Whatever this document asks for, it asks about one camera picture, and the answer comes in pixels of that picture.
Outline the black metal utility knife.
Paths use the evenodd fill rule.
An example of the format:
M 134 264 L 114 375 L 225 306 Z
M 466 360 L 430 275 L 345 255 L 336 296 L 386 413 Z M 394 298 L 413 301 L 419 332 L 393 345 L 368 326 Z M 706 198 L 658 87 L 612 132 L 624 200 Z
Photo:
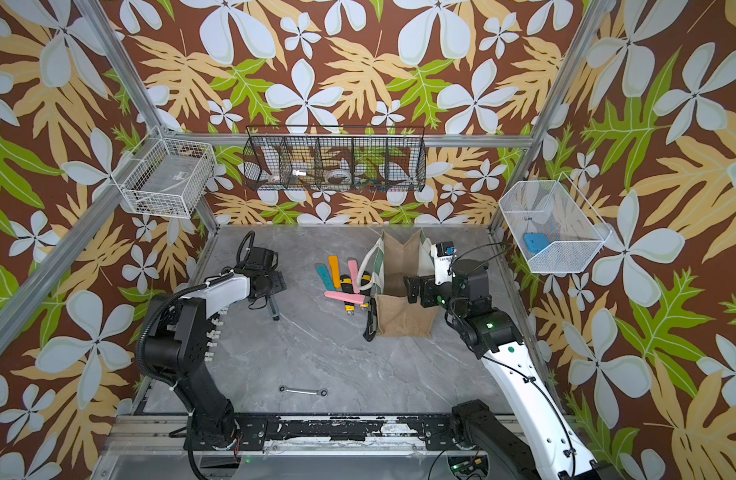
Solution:
M 367 342 L 371 342 L 375 339 L 378 332 L 378 312 L 376 299 L 371 298 L 368 304 L 368 314 L 366 328 L 363 332 L 363 338 Z

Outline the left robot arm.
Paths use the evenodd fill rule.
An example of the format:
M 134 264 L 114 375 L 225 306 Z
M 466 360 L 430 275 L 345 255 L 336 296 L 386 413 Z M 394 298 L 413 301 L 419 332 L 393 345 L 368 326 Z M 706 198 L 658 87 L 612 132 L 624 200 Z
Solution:
M 232 265 L 191 287 L 154 298 L 135 357 L 142 373 L 167 385 L 186 408 L 188 448 L 229 450 L 239 444 L 234 406 L 206 363 L 213 357 L 221 316 L 231 305 L 248 301 L 251 310 L 266 309 L 278 321 L 274 296 L 285 289 L 278 253 L 257 246 L 250 231 Z

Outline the green burlap christmas pouch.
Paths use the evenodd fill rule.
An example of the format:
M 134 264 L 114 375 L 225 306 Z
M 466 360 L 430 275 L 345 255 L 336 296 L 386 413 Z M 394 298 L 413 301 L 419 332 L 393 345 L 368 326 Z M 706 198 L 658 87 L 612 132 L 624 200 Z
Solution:
M 388 233 L 380 235 L 363 258 L 360 269 L 370 274 L 369 314 L 363 337 L 371 342 L 383 337 L 428 337 L 437 307 L 411 302 L 411 280 L 434 276 L 432 242 L 421 230 L 401 242 Z

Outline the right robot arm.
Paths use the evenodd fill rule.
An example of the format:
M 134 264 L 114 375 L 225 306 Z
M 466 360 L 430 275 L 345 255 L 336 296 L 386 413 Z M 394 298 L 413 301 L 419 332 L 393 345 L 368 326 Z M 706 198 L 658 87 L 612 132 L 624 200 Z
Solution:
M 517 325 L 494 306 L 486 266 L 440 257 L 434 268 L 432 275 L 404 277 L 409 303 L 443 308 L 446 324 L 488 369 L 523 432 L 517 436 L 482 401 L 472 400 L 453 408 L 453 438 L 498 459 L 516 479 L 617 478 L 615 467 L 596 460 L 579 440 Z

